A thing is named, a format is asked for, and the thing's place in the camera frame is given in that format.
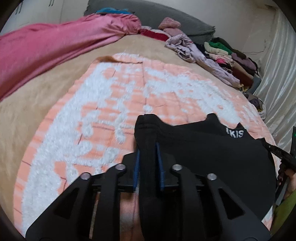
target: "white satin curtain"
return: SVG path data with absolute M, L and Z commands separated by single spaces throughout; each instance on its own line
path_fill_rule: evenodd
M 279 9 L 259 72 L 262 83 L 255 95 L 265 102 L 264 122 L 278 147 L 289 152 L 296 126 L 296 33 Z

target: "blue strip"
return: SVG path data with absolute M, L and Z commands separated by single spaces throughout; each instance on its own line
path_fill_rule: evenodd
M 163 161 L 161 160 L 160 146 L 158 142 L 156 142 L 156 150 L 157 150 L 158 165 L 159 165 L 159 185 L 160 185 L 160 190 L 163 191 L 165 188 L 165 172 L 163 170 Z
M 135 163 L 135 168 L 133 171 L 133 190 L 136 190 L 136 187 L 138 185 L 138 176 L 140 171 L 140 150 L 137 151 L 137 159 Z

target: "pink blanket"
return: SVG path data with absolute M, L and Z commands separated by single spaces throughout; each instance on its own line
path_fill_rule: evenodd
M 63 24 L 37 23 L 0 36 L 0 101 L 35 76 L 92 49 L 137 34 L 131 14 L 91 14 Z

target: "lavender garment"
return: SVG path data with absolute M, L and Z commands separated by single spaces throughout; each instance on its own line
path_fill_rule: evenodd
M 165 46 L 174 50 L 181 59 L 189 63 L 197 63 L 223 83 L 239 87 L 239 80 L 222 69 L 212 59 L 207 59 L 187 35 L 179 34 L 171 37 L 165 42 Z
M 254 63 L 249 59 L 241 59 L 240 57 L 237 56 L 236 53 L 232 53 L 231 54 L 232 59 L 238 61 L 239 63 L 243 64 L 244 66 L 250 68 L 251 70 L 257 70 L 256 66 L 254 65 Z

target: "beige bed sheet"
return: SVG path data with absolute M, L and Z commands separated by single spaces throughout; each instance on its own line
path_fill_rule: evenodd
M 215 81 L 218 86 L 225 87 L 224 83 L 197 64 L 180 59 L 175 52 L 165 48 L 164 43 L 142 35 L 125 36 L 35 77 L 0 103 L 0 204 L 10 220 L 13 220 L 14 184 L 26 147 L 49 109 L 97 57 L 120 52 L 140 54 L 164 63 L 190 67 L 194 72 Z M 226 87 L 230 92 L 240 94 Z

